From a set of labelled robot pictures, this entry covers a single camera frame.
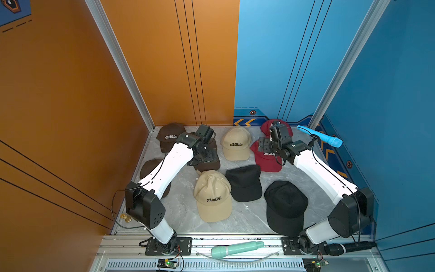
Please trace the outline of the brown cap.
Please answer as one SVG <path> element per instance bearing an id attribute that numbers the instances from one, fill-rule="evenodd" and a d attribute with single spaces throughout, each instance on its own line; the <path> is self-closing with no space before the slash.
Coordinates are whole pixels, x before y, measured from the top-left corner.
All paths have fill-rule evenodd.
<path id="1" fill-rule="evenodd" d="M 214 151 L 218 151 L 218 147 L 216 144 L 216 140 L 212 140 L 211 143 L 209 144 L 209 147 L 214 150 Z M 220 159 L 219 156 L 217 156 L 217 159 L 213 162 L 208 162 L 208 163 L 200 163 L 198 165 L 194 166 L 194 169 L 197 171 L 197 173 L 200 175 L 202 172 L 204 171 L 209 171 L 209 170 L 219 170 L 220 169 Z"/>
<path id="2" fill-rule="evenodd" d="M 152 160 L 148 160 L 144 163 L 144 165 L 142 166 L 142 169 L 140 170 L 140 174 L 139 174 L 139 178 L 143 179 L 145 178 L 147 175 L 149 175 L 158 165 L 159 163 L 162 161 L 162 159 L 152 159 Z M 171 190 L 171 183 L 167 186 L 165 192 L 162 195 L 162 198 L 165 198 L 167 195 L 169 195 L 170 190 Z"/>
<path id="3" fill-rule="evenodd" d="M 163 126 L 156 139 L 160 143 L 160 150 L 162 153 L 168 153 L 172 149 L 173 145 L 176 143 L 179 135 L 186 132 L 183 124 L 180 123 L 170 123 Z"/>

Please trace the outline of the beige cap back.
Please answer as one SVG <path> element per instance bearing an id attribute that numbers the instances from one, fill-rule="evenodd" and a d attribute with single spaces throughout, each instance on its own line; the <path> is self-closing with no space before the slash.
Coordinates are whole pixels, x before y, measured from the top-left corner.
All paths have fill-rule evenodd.
<path id="1" fill-rule="evenodd" d="M 250 157 L 251 134 L 241 126 L 229 130 L 222 140 L 226 160 L 245 161 Z"/>

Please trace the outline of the black microphone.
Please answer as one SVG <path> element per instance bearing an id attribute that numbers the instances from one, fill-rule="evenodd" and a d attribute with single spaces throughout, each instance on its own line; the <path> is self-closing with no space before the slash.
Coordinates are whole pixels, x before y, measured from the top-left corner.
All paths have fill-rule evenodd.
<path id="1" fill-rule="evenodd" d="M 370 250 L 376 247 L 377 244 L 372 241 L 362 241 L 357 244 L 355 243 L 345 243 L 345 244 L 325 244 L 324 250 L 329 256 L 340 256 L 345 253 L 358 252 L 362 250 Z"/>

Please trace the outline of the blue microphone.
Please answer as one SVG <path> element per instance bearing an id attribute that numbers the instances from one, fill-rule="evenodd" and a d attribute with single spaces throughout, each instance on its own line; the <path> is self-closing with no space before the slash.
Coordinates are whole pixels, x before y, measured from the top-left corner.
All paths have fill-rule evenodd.
<path id="1" fill-rule="evenodd" d="M 326 134 L 320 133 L 319 131 L 309 129 L 301 125 L 298 125 L 297 129 L 312 137 L 318 137 L 321 141 L 327 143 L 332 147 L 340 148 L 343 145 L 343 141 L 337 137 L 328 136 Z"/>

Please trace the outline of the brass knob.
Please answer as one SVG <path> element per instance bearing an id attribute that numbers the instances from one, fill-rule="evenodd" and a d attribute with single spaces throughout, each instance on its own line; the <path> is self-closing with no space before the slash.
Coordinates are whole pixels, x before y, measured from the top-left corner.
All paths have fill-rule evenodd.
<path id="1" fill-rule="evenodd" d="M 120 215 L 120 219 L 122 219 L 122 220 L 124 220 L 126 223 L 130 223 L 131 221 L 132 221 L 132 216 L 131 215 L 128 215 L 128 214 L 124 214 L 124 213 L 122 213 L 121 215 Z"/>

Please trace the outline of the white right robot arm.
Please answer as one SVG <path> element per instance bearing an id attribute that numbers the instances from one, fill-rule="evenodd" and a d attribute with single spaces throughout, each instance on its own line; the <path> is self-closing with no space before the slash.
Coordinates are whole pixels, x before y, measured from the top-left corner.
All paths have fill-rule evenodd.
<path id="1" fill-rule="evenodd" d="M 294 238 L 293 244 L 306 255 L 327 240 L 348 238 L 375 221 L 373 192 L 369 188 L 358 188 L 334 172 L 312 149 L 320 140 L 319 136 L 311 135 L 311 138 L 309 144 L 294 142 L 291 137 L 258 140 L 258 151 L 276 154 L 284 163 L 302 170 L 335 205 L 326 219 L 302 230 Z"/>

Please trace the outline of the beige cap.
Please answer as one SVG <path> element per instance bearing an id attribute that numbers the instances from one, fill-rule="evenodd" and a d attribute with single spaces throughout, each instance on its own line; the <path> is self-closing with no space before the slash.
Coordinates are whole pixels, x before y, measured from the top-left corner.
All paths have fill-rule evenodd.
<path id="1" fill-rule="evenodd" d="M 222 140 L 226 160 L 245 161 L 250 157 L 251 134 L 241 126 L 229 130 Z"/>
<path id="2" fill-rule="evenodd" d="M 226 177 L 215 170 L 200 175 L 193 196 L 200 218 L 207 223 L 220 222 L 232 213 L 231 185 Z"/>

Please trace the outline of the black cap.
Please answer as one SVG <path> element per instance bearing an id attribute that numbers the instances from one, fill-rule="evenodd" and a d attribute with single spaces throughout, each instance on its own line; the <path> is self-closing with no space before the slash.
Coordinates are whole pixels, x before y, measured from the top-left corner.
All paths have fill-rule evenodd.
<path id="1" fill-rule="evenodd" d="M 250 202 L 261 198 L 262 186 L 259 165 L 247 165 L 225 172 L 231 185 L 231 195 L 237 202 Z"/>
<path id="2" fill-rule="evenodd" d="M 309 200 L 289 181 L 276 180 L 264 193 L 268 226 L 276 233 L 297 237 L 304 228 L 304 213 Z"/>

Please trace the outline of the beige cap front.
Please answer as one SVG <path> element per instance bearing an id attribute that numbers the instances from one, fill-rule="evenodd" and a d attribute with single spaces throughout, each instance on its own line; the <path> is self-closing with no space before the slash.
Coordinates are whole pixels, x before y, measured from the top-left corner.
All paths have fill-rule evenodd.
<path id="1" fill-rule="evenodd" d="M 232 213 L 231 185 L 226 177 L 215 170 L 200 175 L 193 196 L 200 218 L 207 223 L 220 222 Z"/>

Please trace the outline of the maroon cap front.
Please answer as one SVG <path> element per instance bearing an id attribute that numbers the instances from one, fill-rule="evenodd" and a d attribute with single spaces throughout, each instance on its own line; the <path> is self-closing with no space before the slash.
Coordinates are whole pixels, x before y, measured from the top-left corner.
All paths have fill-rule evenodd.
<path id="1" fill-rule="evenodd" d="M 282 159 L 275 156 L 274 153 L 266 153 L 258 151 L 259 140 L 255 141 L 250 150 L 254 152 L 254 158 L 257 165 L 260 166 L 261 171 L 277 173 L 282 170 Z"/>

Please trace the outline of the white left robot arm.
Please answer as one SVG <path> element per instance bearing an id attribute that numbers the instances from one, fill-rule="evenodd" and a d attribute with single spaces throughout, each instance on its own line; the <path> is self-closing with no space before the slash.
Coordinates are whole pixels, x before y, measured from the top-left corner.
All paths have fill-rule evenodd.
<path id="1" fill-rule="evenodd" d="M 182 133 L 170 152 L 146 177 L 125 189 L 126 213 L 146 228 L 163 246 L 173 250 L 177 234 L 165 217 L 161 202 L 164 192 L 185 165 L 215 162 L 217 151 L 210 147 L 215 132 L 201 125 L 193 133 Z"/>

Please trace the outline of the aluminium corner post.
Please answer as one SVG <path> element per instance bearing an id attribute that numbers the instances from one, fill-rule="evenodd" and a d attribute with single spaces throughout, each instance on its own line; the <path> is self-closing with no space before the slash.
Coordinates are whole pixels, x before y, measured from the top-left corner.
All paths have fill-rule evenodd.
<path id="1" fill-rule="evenodd" d="M 85 0 L 85 3 L 105 41 L 107 48 L 110 51 L 116 67 L 118 68 L 144 123 L 146 124 L 147 129 L 151 133 L 154 132 L 155 124 L 129 67 L 127 59 L 122 51 L 121 45 L 116 37 L 116 34 L 114 33 L 109 18 L 103 8 L 102 2 L 98 0 Z"/>
<path id="2" fill-rule="evenodd" d="M 333 76 L 328 88 L 326 89 L 321 101 L 316 108 L 308 127 L 315 129 L 326 113 L 328 107 L 338 93 L 345 78 L 353 67 L 355 61 L 366 45 L 373 30 L 376 28 L 379 20 L 388 7 L 390 0 L 375 0 L 372 2 L 366 16 L 364 17 L 356 35 L 354 36 L 348 50 L 346 51 L 342 62 Z"/>

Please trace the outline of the green microphone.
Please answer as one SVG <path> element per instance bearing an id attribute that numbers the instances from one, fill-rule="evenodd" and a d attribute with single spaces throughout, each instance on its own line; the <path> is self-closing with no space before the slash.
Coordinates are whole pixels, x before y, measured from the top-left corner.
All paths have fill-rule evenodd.
<path id="1" fill-rule="evenodd" d="M 250 241 L 233 245 L 220 245 L 211 249 L 211 257 L 220 259 L 229 255 L 254 251 L 265 246 L 262 241 Z"/>

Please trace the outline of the aluminium corner post left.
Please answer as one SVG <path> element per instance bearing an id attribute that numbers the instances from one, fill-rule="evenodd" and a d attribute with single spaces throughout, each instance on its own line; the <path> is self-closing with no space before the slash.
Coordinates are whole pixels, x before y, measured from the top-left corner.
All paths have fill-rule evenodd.
<path id="1" fill-rule="evenodd" d="M 155 124 L 129 67 L 127 59 L 122 51 L 121 45 L 116 37 L 116 34 L 114 33 L 109 18 L 103 8 L 102 2 L 98 0 L 85 0 L 85 3 L 105 41 L 107 48 L 110 51 L 116 67 L 118 68 L 144 123 L 146 124 L 147 129 L 151 133 L 154 132 Z"/>

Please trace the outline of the maroon cap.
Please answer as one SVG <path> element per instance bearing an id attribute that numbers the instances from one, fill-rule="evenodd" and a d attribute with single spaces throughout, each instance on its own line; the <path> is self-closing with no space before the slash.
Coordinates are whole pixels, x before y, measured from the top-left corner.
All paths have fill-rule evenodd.
<path id="1" fill-rule="evenodd" d="M 280 124 L 284 124 L 288 129 L 289 135 L 291 137 L 293 136 L 293 131 L 288 123 L 280 119 L 271 119 L 261 125 L 261 132 L 265 135 L 266 138 L 271 139 L 270 127 L 277 122 L 279 122 Z"/>
<path id="2" fill-rule="evenodd" d="M 254 152 L 254 158 L 257 165 L 260 166 L 261 171 L 277 173 L 282 170 L 282 159 L 275 156 L 274 153 L 266 153 L 258 151 L 259 140 L 255 141 L 250 150 Z"/>

